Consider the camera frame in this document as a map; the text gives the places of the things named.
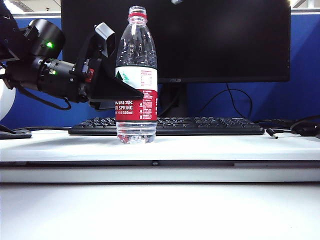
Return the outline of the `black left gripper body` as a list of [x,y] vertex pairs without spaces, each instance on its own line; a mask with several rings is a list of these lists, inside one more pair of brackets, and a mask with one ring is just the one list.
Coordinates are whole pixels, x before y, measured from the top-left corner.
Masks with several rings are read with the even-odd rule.
[[75,90],[72,92],[72,102],[98,102],[96,95],[100,59],[78,58],[72,68],[72,76],[75,77]]

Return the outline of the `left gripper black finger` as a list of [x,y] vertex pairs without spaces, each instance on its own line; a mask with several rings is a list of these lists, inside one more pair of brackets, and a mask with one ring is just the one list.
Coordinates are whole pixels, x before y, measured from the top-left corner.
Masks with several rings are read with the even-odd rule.
[[89,59],[88,68],[93,71],[87,80],[87,95],[90,100],[140,100],[144,94],[116,78],[108,62]]
[[90,101],[89,106],[94,108],[95,110],[112,110],[115,108],[115,101]]

